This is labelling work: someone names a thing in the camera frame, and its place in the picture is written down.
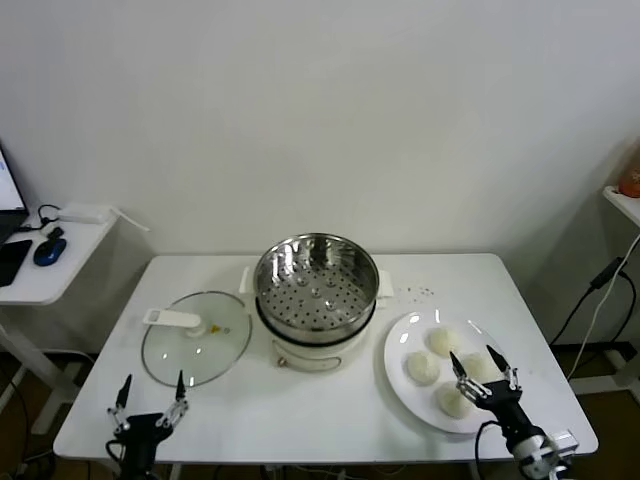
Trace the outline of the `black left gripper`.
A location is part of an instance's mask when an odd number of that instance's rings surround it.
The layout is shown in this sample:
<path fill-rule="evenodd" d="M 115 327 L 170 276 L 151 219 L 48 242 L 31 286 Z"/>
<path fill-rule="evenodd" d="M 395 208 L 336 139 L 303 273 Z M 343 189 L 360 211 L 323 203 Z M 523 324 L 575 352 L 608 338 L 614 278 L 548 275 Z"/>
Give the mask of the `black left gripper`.
<path fill-rule="evenodd" d="M 149 479 L 160 443 L 169 438 L 189 409 L 183 371 L 179 372 L 175 399 L 162 413 L 134 415 L 127 419 L 126 405 L 132 383 L 129 374 L 116 396 L 115 405 L 107 409 L 114 423 L 114 433 L 124 448 L 120 479 Z"/>

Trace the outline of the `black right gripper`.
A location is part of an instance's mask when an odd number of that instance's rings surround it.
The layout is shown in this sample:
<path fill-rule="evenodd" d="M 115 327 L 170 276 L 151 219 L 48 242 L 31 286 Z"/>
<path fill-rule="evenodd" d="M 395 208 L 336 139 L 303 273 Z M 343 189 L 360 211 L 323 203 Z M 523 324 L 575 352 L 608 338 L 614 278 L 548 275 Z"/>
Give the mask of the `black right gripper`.
<path fill-rule="evenodd" d="M 505 380 L 480 384 L 470 378 L 453 351 L 449 352 L 456 388 L 468 400 L 477 400 L 477 406 L 493 414 L 505 436 L 522 436 L 530 427 L 530 420 L 521 408 L 522 396 L 518 372 L 506 358 L 491 345 L 486 346 L 489 355 Z"/>

